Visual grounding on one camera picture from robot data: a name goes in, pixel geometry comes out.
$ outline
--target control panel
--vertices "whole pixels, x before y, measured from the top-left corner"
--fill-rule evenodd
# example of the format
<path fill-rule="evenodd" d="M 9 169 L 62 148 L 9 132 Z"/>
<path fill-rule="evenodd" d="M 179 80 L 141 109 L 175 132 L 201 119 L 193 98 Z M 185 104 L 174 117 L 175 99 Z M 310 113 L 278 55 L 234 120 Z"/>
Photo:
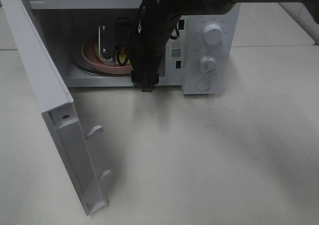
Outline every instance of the control panel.
<path fill-rule="evenodd" d="M 221 92 L 239 9 L 237 4 L 225 15 L 188 16 L 184 94 Z"/>

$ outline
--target white table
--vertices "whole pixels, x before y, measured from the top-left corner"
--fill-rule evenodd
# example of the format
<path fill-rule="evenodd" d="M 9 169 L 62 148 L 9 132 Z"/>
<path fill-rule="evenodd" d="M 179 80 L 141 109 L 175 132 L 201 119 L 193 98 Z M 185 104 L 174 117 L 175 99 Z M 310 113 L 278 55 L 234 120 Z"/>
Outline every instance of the white table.
<path fill-rule="evenodd" d="M 243 3 L 234 47 L 313 45 L 315 42 L 277 3 Z M 0 49 L 16 49 L 0 8 Z"/>
<path fill-rule="evenodd" d="M 18 53 L 0 57 L 0 225 L 318 224 L 319 47 L 232 48 L 218 96 L 73 89 L 84 130 L 105 128 L 94 164 L 114 175 L 90 217 Z"/>

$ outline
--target power knob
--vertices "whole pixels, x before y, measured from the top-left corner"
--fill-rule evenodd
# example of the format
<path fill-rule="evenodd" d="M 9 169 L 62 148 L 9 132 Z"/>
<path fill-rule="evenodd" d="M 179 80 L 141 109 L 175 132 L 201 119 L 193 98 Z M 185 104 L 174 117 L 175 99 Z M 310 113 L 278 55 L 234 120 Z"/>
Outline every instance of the power knob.
<path fill-rule="evenodd" d="M 202 74 L 208 74 L 216 69 L 216 60 L 211 56 L 205 56 L 199 61 L 199 70 Z"/>
<path fill-rule="evenodd" d="M 206 44 L 214 45 L 218 44 L 223 37 L 223 29 L 218 24 L 209 24 L 203 30 L 203 37 Z"/>

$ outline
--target qr code label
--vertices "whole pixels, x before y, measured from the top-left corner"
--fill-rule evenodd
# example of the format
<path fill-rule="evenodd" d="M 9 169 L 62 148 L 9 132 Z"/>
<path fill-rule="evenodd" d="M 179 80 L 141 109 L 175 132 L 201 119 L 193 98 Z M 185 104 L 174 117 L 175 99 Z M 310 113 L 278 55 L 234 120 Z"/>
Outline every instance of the qr code label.
<path fill-rule="evenodd" d="M 172 56 L 172 58 L 181 57 L 181 49 L 172 49 L 171 56 Z"/>

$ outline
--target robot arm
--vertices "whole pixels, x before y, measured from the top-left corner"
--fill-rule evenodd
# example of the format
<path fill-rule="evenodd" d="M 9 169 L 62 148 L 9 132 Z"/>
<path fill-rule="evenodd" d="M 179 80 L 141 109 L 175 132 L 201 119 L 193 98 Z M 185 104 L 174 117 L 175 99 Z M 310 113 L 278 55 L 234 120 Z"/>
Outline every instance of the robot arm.
<path fill-rule="evenodd" d="M 181 15 L 225 14 L 237 2 L 303 2 L 319 22 L 319 0 L 143 0 L 130 33 L 132 82 L 152 92 L 167 41 Z"/>

